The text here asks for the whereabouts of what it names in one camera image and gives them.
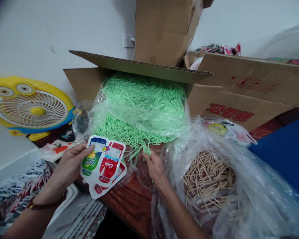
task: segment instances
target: white wall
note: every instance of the white wall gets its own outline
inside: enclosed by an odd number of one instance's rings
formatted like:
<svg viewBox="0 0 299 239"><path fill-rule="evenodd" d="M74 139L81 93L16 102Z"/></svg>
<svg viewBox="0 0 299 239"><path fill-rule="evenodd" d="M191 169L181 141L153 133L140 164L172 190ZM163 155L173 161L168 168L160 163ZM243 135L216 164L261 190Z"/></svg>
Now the white wall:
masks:
<svg viewBox="0 0 299 239"><path fill-rule="evenodd" d="M273 36L299 24L299 0L214 0L203 10L192 50L210 43L236 46L242 55L259 54Z"/></svg>
<svg viewBox="0 0 299 239"><path fill-rule="evenodd" d="M76 103L62 69L94 65L68 50L119 58L133 54L133 49L123 48L123 33L135 32L136 0L0 2L0 77L48 82ZM24 136L12 137L0 125L0 167L33 147Z"/></svg>

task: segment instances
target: fan eye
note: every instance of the fan eye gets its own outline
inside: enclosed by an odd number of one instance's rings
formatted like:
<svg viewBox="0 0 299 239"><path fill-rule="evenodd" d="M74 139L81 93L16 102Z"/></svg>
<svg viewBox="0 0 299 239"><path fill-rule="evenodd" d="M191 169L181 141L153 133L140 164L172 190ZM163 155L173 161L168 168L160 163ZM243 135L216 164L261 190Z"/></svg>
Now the fan eye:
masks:
<svg viewBox="0 0 299 239"><path fill-rule="evenodd" d="M14 91L8 87L0 86L0 96L12 97L12 96L14 96Z"/></svg>
<svg viewBox="0 0 299 239"><path fill-rule="evenodd" d="M31 94L33 92L33 88L26 84L18 84L16 88L20 93L23 94Z"/></svg>

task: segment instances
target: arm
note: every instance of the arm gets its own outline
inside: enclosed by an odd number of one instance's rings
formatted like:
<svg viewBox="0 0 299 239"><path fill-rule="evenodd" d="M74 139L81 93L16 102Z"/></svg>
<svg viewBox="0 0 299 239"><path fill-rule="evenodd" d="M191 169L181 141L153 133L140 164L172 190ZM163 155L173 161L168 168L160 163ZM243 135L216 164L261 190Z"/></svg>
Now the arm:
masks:
<svg viewBox="0 0 299 239"><path fill-rule="evenodd" d="M154 150L151 149L150 152L151 156L145 153L142 153L142 156L146 159L150 177L153 179L155 186L166 202L178 238L206 238L198 223L189 213L169 183L164 172L161 158Z"/></svg>
<svg viewBox="0 0 299 239"><path fill-rule="evenodd" d="M67 187L79 176L80 164L93 148L94 146L86 148L84 143L65 151L48 182L33 199L33 203L42 205L57 202ZM2 238L42 238L56 209L57 206L44 210L26 208Z"/></svg>

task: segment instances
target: wall outlet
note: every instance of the wall outlet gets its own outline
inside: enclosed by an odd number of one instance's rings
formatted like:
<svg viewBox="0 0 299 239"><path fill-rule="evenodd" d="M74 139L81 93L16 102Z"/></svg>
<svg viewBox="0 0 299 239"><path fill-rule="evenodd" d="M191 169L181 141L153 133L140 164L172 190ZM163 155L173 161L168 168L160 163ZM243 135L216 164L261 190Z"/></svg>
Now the wall outlet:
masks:
<svg viewBox="0 0 299 239"><path fill-rule="evenodd" d="M135 38L132 35L123 34L123 47L134 48Z"/></svg>

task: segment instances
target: person's left hand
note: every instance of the person's left hand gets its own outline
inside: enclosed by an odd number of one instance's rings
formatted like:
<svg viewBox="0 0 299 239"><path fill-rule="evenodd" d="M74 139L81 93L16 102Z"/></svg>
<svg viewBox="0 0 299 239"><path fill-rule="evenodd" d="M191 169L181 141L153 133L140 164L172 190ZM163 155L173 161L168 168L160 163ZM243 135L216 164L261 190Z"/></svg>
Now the person's left hand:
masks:
<svg viewBox="0 0 299 239"><path fill-rule="evenodd" d="M35 203L46 204L57 201L63 192L80 174L80 164L94 149L94 145L86 148L87 143L79 144L65 151L42 191L36 196Z"/></svg>

